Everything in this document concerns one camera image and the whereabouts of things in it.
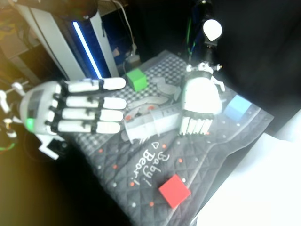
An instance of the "red cube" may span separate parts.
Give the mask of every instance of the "red cube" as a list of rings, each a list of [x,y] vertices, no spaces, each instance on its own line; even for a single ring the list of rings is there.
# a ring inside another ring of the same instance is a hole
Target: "red cube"
[[[188,190],[186,185],[176,174],[172,176],[168,181],[166,181],[159,188],[159,191],[171,206],[171,208],[177,207],[191,194],[190,190]]]

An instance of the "cube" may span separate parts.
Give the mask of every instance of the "cube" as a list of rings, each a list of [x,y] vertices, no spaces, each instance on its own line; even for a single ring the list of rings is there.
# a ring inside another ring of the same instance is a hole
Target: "cube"
[[[159,191],[173,209],[191,194],[190,190],[176,174],[166,181],[159,188]]]
[[[146,75],[140,70],[135,69],[127,73],[128,83],[135,92],[147,87]]]

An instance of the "orange dot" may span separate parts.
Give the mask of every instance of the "orange dot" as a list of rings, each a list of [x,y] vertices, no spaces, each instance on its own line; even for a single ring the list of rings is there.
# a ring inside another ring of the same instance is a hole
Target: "orange dot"
[[[149,110],[149,111],[154,110],[154,109],[155,109],[154,106],[149,106],[149,107],[147,108],[147,110]]]

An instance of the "green light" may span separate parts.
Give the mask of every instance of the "green light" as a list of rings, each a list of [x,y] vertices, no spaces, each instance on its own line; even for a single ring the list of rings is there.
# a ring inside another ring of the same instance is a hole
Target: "green light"
[[[28,130],[33,131],[33,123],[34,123],[34,119],[32,118],[26,120],[26,126]]]

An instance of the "white cable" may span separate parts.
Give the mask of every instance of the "white cable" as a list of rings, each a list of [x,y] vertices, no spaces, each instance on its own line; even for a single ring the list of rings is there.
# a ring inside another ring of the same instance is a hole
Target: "white cable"
[[[123,13],[123,15],[124,15],[124,18],[125,18],[125,20],[126,20],[127,26],[128,26],[128,28],[129,28],[129,30],[130,30],[131,39],[132,39],[132,43],[133,43],[133,52],[134,52],[134,54],[135,54],[135,50],[136,50],[137,47],[136,47],[135,42],[134,42],[134,37],[133,37],[133,33],[132,33],[131,26],[130,26],[128,20],[127,20],[127,15],[126,15],[126,12],[125,12],[125,10],[124,10],[122,4],[121,4],[119,1],[116,1],[116,0],[101,0],[101,1],[112,1],[112,2],[116,3],[117,5],[119,5],[119,7],[121,8],[122,13]]]

